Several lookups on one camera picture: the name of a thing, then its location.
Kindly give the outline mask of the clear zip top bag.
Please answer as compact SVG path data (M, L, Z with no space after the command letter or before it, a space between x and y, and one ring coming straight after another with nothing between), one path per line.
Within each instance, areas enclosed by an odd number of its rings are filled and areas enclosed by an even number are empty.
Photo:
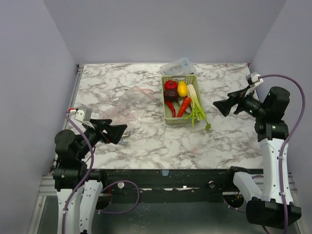
M118 99L115 106L105 110L100 117L111 119L113 125L135 126L139 124L148 106L153 102L154 93L152 89L133 86Z

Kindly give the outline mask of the green fake vegetable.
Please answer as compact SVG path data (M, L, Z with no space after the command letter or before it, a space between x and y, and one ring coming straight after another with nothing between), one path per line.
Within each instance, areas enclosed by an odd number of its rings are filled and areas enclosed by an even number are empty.
M198 121L205 121L206 122L206 127L205 130L206 132L209 132L211 129L211 124L207 121L206 114L200 104L200 101L197 97L197 92L192 84L187 85L187 97L191 99L191 109L192 113L185 117L184 119L191 119L192 127L195 126L195 120L197 119Z

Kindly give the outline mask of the orange fake carrot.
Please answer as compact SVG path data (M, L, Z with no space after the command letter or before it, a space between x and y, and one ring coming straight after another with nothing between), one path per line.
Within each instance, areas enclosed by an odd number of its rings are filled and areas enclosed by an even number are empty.
M176 117L182 117L182 115L185 113L185 111L188 108L188 106L190 105L190 103L191 103L190 97L184 98Z

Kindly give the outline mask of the yellow fake pepper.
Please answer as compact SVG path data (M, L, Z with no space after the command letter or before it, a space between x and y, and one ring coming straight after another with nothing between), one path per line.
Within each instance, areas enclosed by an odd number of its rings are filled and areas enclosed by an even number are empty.
M185 98L188 94L187 84L180 81L177 87L177 92L181 98Z

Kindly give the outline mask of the dark purple fake food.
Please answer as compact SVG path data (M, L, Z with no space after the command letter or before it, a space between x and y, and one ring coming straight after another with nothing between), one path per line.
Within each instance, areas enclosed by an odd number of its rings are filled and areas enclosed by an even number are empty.
M168 89L164 91L164 99L173 102L179 98L178 91L176 89Z

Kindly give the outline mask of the red fake chili pepper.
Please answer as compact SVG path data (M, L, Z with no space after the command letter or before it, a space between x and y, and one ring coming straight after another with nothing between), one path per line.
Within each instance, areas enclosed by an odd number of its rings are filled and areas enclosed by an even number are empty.
M165 104L169 107L169 109L171 110L171 112L172 112L172 117L176 117L176 110L175 110L175 108L174 108L172 102L169 101L169 100L164 100L164 102L165 102Z

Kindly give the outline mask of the red fake apple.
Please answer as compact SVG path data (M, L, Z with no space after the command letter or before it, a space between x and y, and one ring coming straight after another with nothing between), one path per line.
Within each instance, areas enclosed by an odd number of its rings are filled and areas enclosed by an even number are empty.
M177 88L178 88L178 83L176 81L168 80L164 83L165 90L170 90L170 89L177 90Z

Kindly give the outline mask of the grey fake fish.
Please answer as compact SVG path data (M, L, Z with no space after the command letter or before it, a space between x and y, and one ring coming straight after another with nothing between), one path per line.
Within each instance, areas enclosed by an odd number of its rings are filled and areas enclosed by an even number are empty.
M184 99L183 98L179 98L178 99L178 103L181 106L183 104ZM186 110L185 113L191 114L192 113L192 109L191 109L191 105L189 105Z

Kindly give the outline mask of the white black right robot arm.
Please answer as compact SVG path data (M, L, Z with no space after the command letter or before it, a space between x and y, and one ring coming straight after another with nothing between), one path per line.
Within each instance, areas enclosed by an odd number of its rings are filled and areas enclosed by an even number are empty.
M255 118L255 132L263 156L263 187L259 188L247 169L231 167L231 175L224 185L230 191L242 193L247 221L251 224L286 229L301 218L301 208L293 203L290 192L286 139L289 136L284 112L290 102L290 93L281 87L272 87L263 102L248 93L248 88L228 94L226 100L213 102L223 116L233 106L234 114L246 112Z

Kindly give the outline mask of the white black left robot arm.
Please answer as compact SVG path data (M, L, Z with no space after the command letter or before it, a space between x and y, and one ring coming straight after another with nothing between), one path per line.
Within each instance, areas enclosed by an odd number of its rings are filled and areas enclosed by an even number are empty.
M100 193L108 187L107 174L87 166L84 158L94 153L98 142L118 144L126 124L112 125L110 119L92 119L85 132L76 135L65 129L55 136L58 156L53 179L58 198L58 233L90 234Z

